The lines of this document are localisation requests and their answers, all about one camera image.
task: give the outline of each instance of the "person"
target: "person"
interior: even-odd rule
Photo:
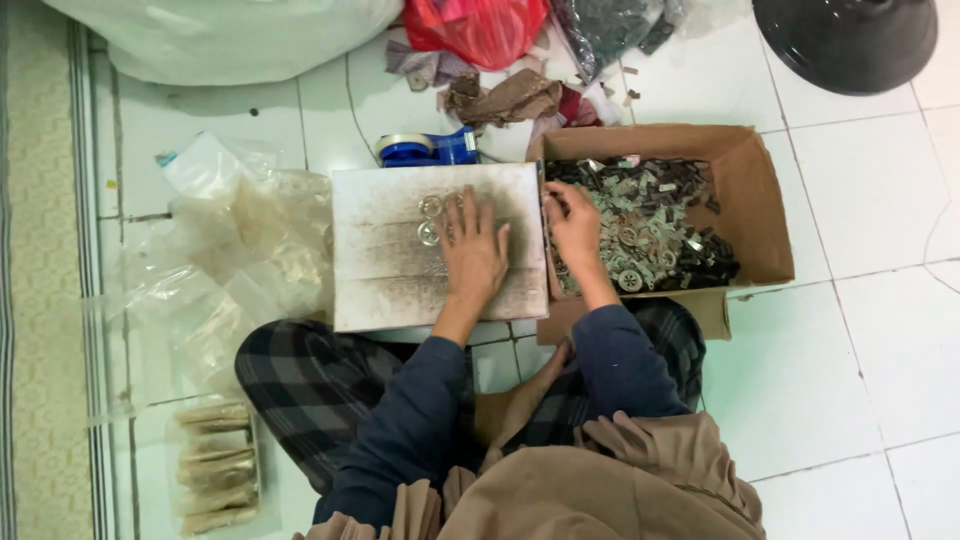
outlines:
[[[245,392],[321,495],[307,540],[765,537],[756,491],[694,412],[696,322],[668,299],[626,309],[588,193],[545,187],[588,313],[511,392],[473,395],[467,342],[507,274],[510,225],[495,230],[469,188],[437,227],[446,302],[405,362],[308,320],[266,325],[240,348]]]

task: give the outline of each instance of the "black round object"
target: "black round object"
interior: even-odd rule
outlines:
[[[754,15],[790,69],[839,94],[907,83],[937,43],[933,0],[754,0]]]

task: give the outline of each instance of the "plaid pants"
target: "plaid pants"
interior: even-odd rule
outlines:
[[[627,307],[666,361],[681,401],[695,409],[706,351],[696,321],[686,309],[665,298],[634,299]],[[387,381],[400,367],[399,358],[409,358],[416,348],[336,334],[317,321],[284,319],[257,329],[244,341],[235,369],[280,446],[317,493],[325,495],[356,437],[357,426],[370,415]],[[465,358],[467,373],[472,374],[469,348]],[[455,454],[451,459],[456,461],[450,465],[475,470],[483,449],[472,438],[472,380],[467,389],[451,433],[451,454]],[[574,357],[527,425],[504,445],[504,454],[521,445],[573,444],[573,429],[590,420],[589,409],[587,387]]]

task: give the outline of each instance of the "open cardboard box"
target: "open cardboard box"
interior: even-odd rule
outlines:
[[[568,128],[547,132],[527,150],[528,161],[603,159],[640,154],[647,158],[685,158],[710,164],[720,215],[703,205],[688,209],[685,221],[698,230],[711,226],[733,246],[740,272],[730,286],[639,293],[621,298],[669,296],[700,323],[706,339],[730,339],[726,291],[747,285],[786,283],[794,278],[793,255],[786,230],[780,184],[763,139],[744,126],[689,124],[633,125],[614,128]],[[538,167],[540,184],[544,167]],[[544,223],[549,226],[546,215]],[[564,296],[546,244],[550,282],[550,316],[537,323],[537,341],[554,345],[586,312],[577,297]]]

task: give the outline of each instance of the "red plastic bag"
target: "red plastic bag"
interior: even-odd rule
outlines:
[[[545,17],[544,0],[406,0],[403,26],[418,51],[444,49],[495,70],[530,49]]]

